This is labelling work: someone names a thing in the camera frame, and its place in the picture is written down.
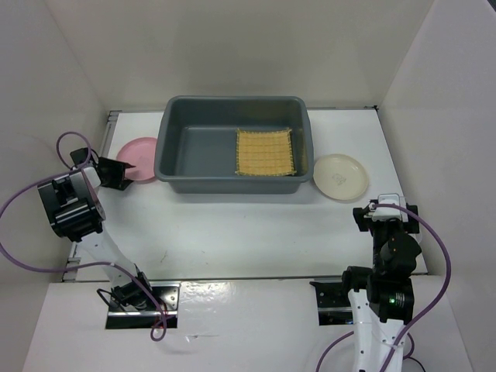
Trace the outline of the woven bamboo mat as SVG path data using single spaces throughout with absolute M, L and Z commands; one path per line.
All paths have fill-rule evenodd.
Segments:
M 285 177 L 296 174 L 291 130 L 237 129 L 236 174 L 251 177 Z

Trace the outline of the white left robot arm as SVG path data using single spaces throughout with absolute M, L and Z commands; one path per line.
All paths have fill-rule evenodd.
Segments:
M 105 229 L 105 212 L 98 200 L 97 189 L 106 185 L 100 177 L 99 161 L 94 151 L 80 148 L 70 153 L 74 166 L 69 174 L 37 185 L 50 227 L 88 252 L 103 267 L 111 290 L 113 308 L 152 310 L 154 290 L 146 275 L 118 248 Z

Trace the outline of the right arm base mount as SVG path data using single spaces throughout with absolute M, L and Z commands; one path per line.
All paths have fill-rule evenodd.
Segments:
M 316 278 L 309 282 L 315 291 L 320 326 L 353 324 L 350 301 L 338 277 Z

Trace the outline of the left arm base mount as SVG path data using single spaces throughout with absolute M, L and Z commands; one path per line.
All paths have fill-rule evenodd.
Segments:
M 107 305 L 108 311 L 105 328 L 118 329 L 151 329 L 160 321 L 160 313 L 154 305 L 136 310 L 133 306 L 119 305 L 110 292 L 99 288 L 97 294 Z M 166 312 L 167 328 L 176 329 L 178 323 L 179 283 L 165 283 L 152 287 L 152 294 Z

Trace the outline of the cream plate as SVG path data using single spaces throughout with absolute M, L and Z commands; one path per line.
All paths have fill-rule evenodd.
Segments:
M 344 202 L 359 198 L 369 186 L 369 177 L 364 166 L 354 158 L 340 153 L 317 159 L 313 181 L 326 197 Z

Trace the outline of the pink plate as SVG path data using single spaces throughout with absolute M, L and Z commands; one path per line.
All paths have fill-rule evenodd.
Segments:
M 125 170 L 125 177 L 131 181 L 148 182 L 155 178 L 154 161 L 157 139 L 140 137 L 131 140 L 117 153 L 119 162 L 127 163 L 130 167 Z

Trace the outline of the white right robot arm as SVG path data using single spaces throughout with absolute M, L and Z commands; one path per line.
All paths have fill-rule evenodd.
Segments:
M 353 315 L 353 371 L 400 371 L 405 337 L 415 297 L 411 275 L 422 252 L 415 237 L 419 224 L 396 208 L 376 208 L 379 202 L 407 207 L 399 198 L 380 196 L 353 217 L 373 240 L 372 267 L 349 266 L 339 286 L 341 299 Z

